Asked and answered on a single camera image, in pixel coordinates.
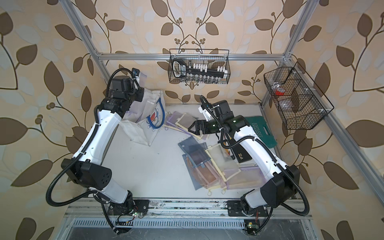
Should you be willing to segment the white canvas tote bag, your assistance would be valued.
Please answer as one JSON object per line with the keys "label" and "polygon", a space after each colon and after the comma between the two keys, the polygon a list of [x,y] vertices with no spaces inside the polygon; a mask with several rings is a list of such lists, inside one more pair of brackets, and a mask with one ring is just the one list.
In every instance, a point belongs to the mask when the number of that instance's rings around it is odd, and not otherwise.
{"label": "white canvas tote bag", "polygon": [[165,123],[166,104],[163,91],[145,90],[141,102],[133,102],[119,123],[131,141],[150,146]]}

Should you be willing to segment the purple mesh pencil pouch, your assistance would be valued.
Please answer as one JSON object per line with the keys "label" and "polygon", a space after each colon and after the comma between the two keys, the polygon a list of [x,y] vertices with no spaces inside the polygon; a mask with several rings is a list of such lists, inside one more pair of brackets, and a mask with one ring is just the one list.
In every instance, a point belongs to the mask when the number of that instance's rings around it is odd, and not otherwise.
{"label": "purple mesh pencil pouch", "polygon": [[143,89],[138,90],[134,95],[135,100],[132,102],[129,110],[126,111],[123,120],[138,122],[141,119],[147,102],[147,97],[145,97],[146,90],[144,88],[147,78],[147,75],[145,75],[144,73],[139,73],[137,81],[139,83],[139,86]]}

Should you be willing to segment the pink mesh pencil pouch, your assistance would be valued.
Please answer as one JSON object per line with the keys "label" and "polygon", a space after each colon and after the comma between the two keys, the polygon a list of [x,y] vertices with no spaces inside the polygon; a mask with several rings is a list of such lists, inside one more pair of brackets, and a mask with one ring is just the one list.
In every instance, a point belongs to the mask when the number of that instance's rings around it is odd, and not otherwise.
{"label": "pink mesh pencil pouch", "polygon": [[206,162],[203,166],[199,166],[195,169],[200,177],[203,188],[216,189],[224,186],[223,179],[212,166],[211,162]]}

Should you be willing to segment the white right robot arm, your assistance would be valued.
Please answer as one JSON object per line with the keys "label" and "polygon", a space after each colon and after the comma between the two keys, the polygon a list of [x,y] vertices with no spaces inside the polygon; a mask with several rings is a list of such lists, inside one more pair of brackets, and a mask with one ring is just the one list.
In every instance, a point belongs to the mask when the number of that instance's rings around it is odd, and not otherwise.
{"label": "white right robot arm", "polygon": [[241,197],[244,215],[252,216],[258,207],[269,206],[275,209],[282,206],[298,216],[310,212],[310,204],[299,186],[300,171],[288,166],[278,158],[257,136],[245,117],[234,116],[227,101],[214,104],[200,96],[200,113],[204,120],[195,121],[189,128],[193,134],[220,134],[220,144],[224,149],[241,146],[256,162],[266,183],[257,190],[249,191]]}

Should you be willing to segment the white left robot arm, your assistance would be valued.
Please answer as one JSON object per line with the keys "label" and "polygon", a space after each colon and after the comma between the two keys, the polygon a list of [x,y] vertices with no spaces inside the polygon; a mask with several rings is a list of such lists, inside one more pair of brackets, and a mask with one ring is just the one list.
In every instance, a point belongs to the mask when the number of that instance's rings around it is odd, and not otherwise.
{"label": "white left robot arm", "polygon": [[[62,171],[54,178],[46,192],[46,201],[50,206],[69,205],[90,194],[100,201],[122,206],[130,211],[133,208],[132,193],[121,187],[112,177],[112,171],[103,167],[103,155],[113,137],[113,133],[132,103],[141,102],[144,88],[138,83],[138,75],[111,76],[107,85],[106,97],[95,107],[95,123],[81,147],[71,159],[64,159]],[[64,202],[52,199],[55,185],[63,175],[88,191]]]}

